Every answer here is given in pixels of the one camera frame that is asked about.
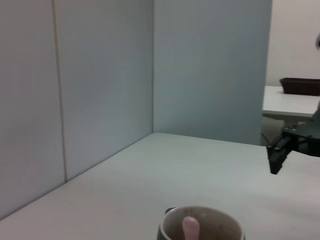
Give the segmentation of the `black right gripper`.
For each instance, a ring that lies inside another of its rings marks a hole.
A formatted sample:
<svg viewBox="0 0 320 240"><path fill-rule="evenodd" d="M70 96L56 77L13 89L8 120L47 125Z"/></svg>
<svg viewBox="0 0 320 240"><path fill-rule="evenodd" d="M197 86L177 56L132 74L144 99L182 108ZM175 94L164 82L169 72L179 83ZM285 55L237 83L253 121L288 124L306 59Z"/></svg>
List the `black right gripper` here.
<svg viewBox="0 0 320 240"><path fill-rule="evenodd" d="M320 119L312 117L307 122L284 128L285 136L278 136L266 147L270 173L277 175L291 151L299 151L300 144L307 144L306 154L320 156Z"/></svg>

